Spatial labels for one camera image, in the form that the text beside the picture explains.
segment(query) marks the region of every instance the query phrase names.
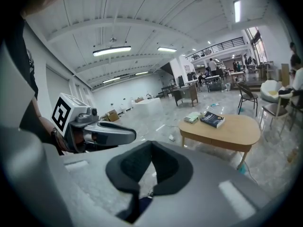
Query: fluorescent light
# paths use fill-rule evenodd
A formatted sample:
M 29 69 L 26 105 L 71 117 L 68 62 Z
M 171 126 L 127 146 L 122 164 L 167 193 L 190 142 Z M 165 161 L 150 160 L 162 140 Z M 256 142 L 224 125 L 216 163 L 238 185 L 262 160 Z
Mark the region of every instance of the fluorescent light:
M 110 80 L 107 80 L 107 81 L 104 81 L 103 83 L 107 83 L 107 82 L 110 82 L 110 81 L 116 81 L 116 80 L 119 80 L 120 78 L 113 78 L 113 79 L 110 79 Z
M 145 71 L 145 72 L 139 72 L 139 73 L 136 73 L 135 75 L 141 75 L 141 74 L 146 74 L 148 73 L 148 71 Z
M 175 52 L 175 51 L 177 51 L 177 50 L 175 50 L 175 49 L 169 49 L 169 48 L 163 48 L 163 47 L 159 47 L 159 48 L 158 48 L 158 51 L 169 51 L 169 52 Z
M 233 4 L 235 7 L 235 22 L 238 23 L 241 17 L 241 1 L 237 0 Z
M 107 48 L 104 50 L 94 51 L 93 55 L 100 56 L 100 55 L 106 55 L 106 54 L 111 54 L 111 53 L 116 53 L 116 52 L 130 51 L 131 48 L 132 48 L 131 46 L 112 47 L 112 48 Z

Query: wooden coffee table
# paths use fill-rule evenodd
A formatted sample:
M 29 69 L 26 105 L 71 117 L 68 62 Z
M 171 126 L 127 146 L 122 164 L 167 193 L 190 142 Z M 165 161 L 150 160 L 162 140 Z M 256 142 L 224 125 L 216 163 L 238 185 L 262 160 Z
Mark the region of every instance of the wooden coffee table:
M 240 169 L 251 146 L 260 139 L 258 123 L 245 115 L 222 114 L 222 117 L 225 117 L 225 122 L 218 129 L 201 122 L 200 119 L 193 124 L 181 121 L 179 129 L 182 146 L 185 138 L 188 138 L 224 149 L 244 152 L 237 167 Z

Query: concrete floor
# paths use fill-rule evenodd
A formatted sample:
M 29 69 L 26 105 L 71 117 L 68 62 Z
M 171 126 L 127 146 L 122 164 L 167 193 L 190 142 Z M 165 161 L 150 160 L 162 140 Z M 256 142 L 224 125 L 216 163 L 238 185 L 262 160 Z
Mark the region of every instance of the concrete floor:
M 237 114 L 240 93 L 239 91 L 216 91 L 208 93 L 207 88 L 202 87 L 202 92 L 198 93 L 198 100 L 199 103 L 195 103 L 194 107 L 192 107 L 190 100 L 183 100 L 182 104 L 179 102 L 180 104 L 177 107 L 173 97 L 162 98 L 163 112 L 159 109 L 159 114 L 144 116 L 138 115 L 136 108 L 134 108 L 125 115 L 121 115 L 116 123 L 135 129 L 137 131 L 137 139 L 135 141 L 157 140 L 173 143 L 180 147 L 181 135 L 178 129 L 179 121 L 182 121 L 190 112 L 203 113 L 210 111 L 215 114 Z M 210 105 L 214 103 L 219 103 L 219 105 L 211 107 Z M 262 114 L 262 106 L 268 103 L 261 98 L 258 98 L 258 103 L 259 106 L 256 117 L 253 103 L 249 101 L 242 104 L 243 111 L 240 114 L 252 117 L 259 122 Z M 263 119 L 261 138 L 253 145 L 246 157 L 246 172 L 244 174 L 249 178 L 253 177 L 270 197 L 275 197 L 287 190 L 295 178 L 299 157 L 290 164 L 287 161 L 287 156 L 294 148 L 303 142 L 301 136 L 302 129 L 297 123 L 294 125 L 292 131 L 289 131 L 290 119 L 288 119 L 284 131 L 281 137 L 279 137 L 283 121 L 277 121 L 276 124 L 273 125 L 272 130 L 270 130 L 269 124 L 271 117 L 265 114 Z M 173 135 L 175 138 L 174 142 L 169 140 L 169 135 Z M 214 155 L 228 162 L 234 168 L 236 168 L 241 160 L 240 153 L 235 153 L 231 150 L 213 147 L 189 139 L 186 139 L 185 144 L 189 150 Z M 155 176 L 155 170 L 151 165 L 140 182 L 142 188 L 141 196 L 146 195 L 152 187 L 157 184 Z

